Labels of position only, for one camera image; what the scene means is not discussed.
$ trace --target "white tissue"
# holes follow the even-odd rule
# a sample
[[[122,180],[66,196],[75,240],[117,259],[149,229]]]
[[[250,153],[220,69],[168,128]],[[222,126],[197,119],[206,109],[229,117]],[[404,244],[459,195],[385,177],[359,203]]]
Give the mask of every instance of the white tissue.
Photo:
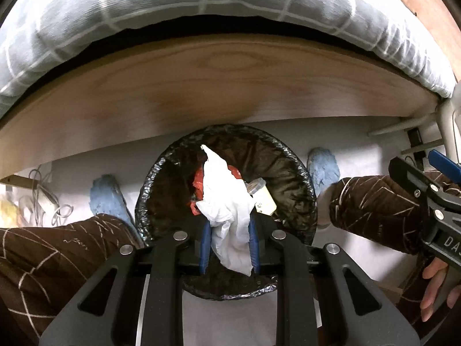
[[[232,175],[225,160],[205,145],[202,149],[208,160],[203,166],[203,200],[197,207],[213,227],[211,248],[226,268],[250,276],[253,266],[248,224],[254,199],[245,182]]]

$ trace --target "floor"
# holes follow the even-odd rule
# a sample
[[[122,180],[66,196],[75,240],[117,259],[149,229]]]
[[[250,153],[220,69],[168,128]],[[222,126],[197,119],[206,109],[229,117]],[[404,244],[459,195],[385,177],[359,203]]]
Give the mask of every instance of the floor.
[[[318,118],[252,123],[287,144],[303,162],[311,148],[323,146],[336,156],[341,176],[366,176],[387,173],[389,160],[409,147],[405,132],[368,137],[366,132],[394,123],[394,118]],[[434,134],[429,128],[429,135]],[[111,173],[120,184],[128,209],[134,214],[139,189],[157,157],[185,132],[82,153],[48,163],[48,187],[61,204],[74,206],[68,222],[92,216],[88,206],[92,181]],[[319,230],[314,245],[336,242],[378,281],[397,286],[414,264],[414,257],[404,255],[329,226]],[[265,345],[275,343],[275,293],[236,302],[208,302],[184,296],[184,344],[192,345]],[[239,338],[232,331],[239,329]]]

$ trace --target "wooden board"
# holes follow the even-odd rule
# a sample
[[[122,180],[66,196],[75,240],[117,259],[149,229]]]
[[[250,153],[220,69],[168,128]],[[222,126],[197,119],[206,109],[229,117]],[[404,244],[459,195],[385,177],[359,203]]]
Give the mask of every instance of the wooden board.
[[[58,78],[0,126],[0,178],[104,146],[212,123],[412,116],[437,98],[381,62],[268,35],[133,47]]]
[[[461,31],[442,0],[408,0],[461,80]]]

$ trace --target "black trash bag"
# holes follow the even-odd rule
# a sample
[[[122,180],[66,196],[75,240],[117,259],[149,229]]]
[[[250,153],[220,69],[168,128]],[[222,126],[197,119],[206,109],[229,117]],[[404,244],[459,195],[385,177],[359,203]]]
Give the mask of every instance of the black trash bag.
[[[305,244],[311,244],[317,226],[317,204],[310,175],[301,160],[280,140],[243,125],[214,125],[172,143],[157,159],[141,188],[135,223],[146,245],[178,230],[190,217],[195,172],[207,160],[205,144],[236,167],[245,182],[264,178],[277,210],[273,217]],[[276,289],[275,276],[233,272],[211,253],[205,275],[184,276],[184,289],[213,300],[256,297]]]

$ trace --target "human hand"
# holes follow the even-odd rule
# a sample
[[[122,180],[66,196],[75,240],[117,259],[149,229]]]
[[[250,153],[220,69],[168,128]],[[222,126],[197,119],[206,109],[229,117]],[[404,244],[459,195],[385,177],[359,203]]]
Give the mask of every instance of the human hand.
[[[432,262],[423,270],[423,278],[431,278],[429,284],[427,285],[426,292],[424,297],[421,300],[421,320],[427,321],[432,316],[434,312],[434,302],[439,292],[440,287],[445,281],[445,277],[448,272],[448,264],[440,260],[439,258],[434,258]],[[461,285],[454,287],[447,297],[447,305],[449,308],[453,308],[456,301],[458,300],[461,294]]]

